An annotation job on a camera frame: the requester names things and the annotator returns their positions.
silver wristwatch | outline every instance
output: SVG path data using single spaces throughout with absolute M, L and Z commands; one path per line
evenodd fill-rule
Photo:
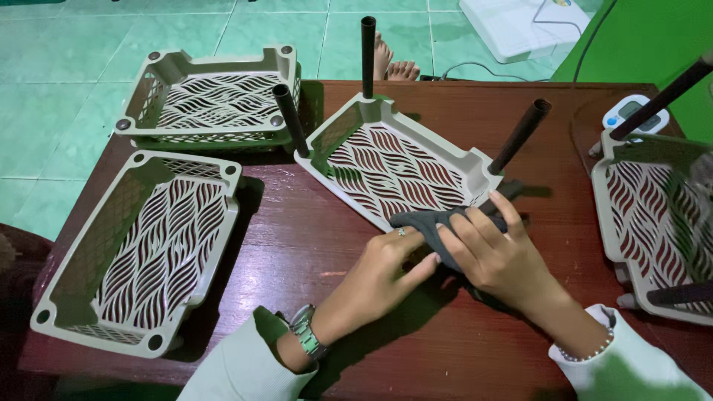
M 319 343 L 319 340 L 312 332 L 312 316 L 314 315 L 314 305 L 307 304 L 294 314 L 289 322 L 289 330 L 297 336 L 302 349 L 313 360 L 321 359 L 327 353 L 327 347 Z

wooden table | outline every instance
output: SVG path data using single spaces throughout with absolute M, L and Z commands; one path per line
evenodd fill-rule
M 361 88 L 358 81 L 305 81 L 301 113 L 314 128 Z M 615 305 L 625 291 L 603 253 L 592 188 L 570 140 L 593 144 L 604 112 L 644 84 L 416 82 L 378 83 L 404 113 L 455 145 L 495 157 L 530 102 L 553 109 L 506 168 L 527 194 L 515 205 L 530 217 L 529 233 L 550 270 L 584 305 Z M 667 133 L 680 135 L 675 121 Z M 112 137 L 36 285 L 49 282 L 75 235 L 133 152 Z M 325 189 L 285 154 L 235 160 L 251 177 L 242 210 L 205 303 L 180 329 L 185 345 L 147 360 L 95 350 L 29 332 L 22 370 L 185 383 L 221 338 L 263 305 L 292 315 L 319 303 L 342 280 L 379 230 Z M 713 330 L 622 311 L 646 340 L 665 349 L 709 392 Z M 338 343 L 303 395 L 334 399 L 530 399 L 573 391 L 547 358 L 550 341 L 524 322 L 473 300 L 461 281 L 439 271 L 394 313 Z

